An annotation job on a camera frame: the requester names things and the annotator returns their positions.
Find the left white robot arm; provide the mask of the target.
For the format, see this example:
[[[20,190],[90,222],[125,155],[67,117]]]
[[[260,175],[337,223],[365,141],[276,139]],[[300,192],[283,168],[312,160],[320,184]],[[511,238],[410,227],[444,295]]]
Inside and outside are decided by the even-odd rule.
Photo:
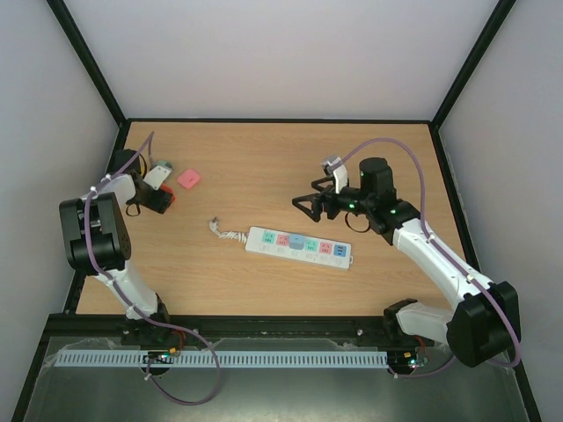
[[[132,244],[121,210],[140,205],[156,191],[144,177],[143,155],[117,153],[99,184],[59,204],[66,259],[71,268],[101,282],[124,308],[122,340],[134,346],[164,346],[172,338],[170,316],[132,261]]]

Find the blue usb charger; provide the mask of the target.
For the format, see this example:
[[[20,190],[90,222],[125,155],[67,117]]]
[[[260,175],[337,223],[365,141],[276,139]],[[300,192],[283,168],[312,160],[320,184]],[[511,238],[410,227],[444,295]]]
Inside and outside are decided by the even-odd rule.
[[[305,237],[298,234],[291,234],[289,236],[289,248],[292,250],[300,251],[304,248]]]

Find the white power strip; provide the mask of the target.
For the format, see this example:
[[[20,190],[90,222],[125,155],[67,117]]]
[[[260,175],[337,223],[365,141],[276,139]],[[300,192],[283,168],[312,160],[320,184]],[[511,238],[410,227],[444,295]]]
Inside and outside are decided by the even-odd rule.
[[[245,250],[259,255],[343,270],[347,270],[354,262],[351,244],[298,234],[305,237],[305,244],[302,250],[297,251],[289,248],[291,234],[296,233],[251,227]]]

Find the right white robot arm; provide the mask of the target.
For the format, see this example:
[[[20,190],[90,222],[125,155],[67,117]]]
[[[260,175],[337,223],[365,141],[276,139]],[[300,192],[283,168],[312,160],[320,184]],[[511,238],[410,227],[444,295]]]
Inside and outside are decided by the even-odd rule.
[[[381,157],[362,160],[360,184],[350,186],[339,158],[325,161],[325,177],[313,193],[292,204],[314,222],[339,213],[363,215],[369,230],[409,257],[442,291],[447,309],[405,299],[388,307],[384,335],[393,344],[419,336],[445,344],[467,367],[516,351],[520,343],[518,297],[507,282],[495,283],[452,251],[422,219],[420,209],[398,197],[391,167]]]

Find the red cube socket adapter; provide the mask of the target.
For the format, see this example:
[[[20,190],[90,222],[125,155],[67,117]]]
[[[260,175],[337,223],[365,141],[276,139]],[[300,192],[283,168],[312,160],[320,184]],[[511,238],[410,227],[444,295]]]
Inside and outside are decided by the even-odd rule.
[[[163,204],[169,207],[176,199],[173,190],[169,186],[161,186],[160,192],[162,193]]]

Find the pink plug adapter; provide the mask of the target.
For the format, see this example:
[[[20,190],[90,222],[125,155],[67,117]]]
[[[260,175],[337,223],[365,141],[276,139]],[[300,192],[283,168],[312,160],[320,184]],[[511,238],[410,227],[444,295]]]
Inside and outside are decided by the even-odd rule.
[[[200,181],[201,175],[193,169],[187,169],[177,176],[179,185],[187,190],[194,188]]]

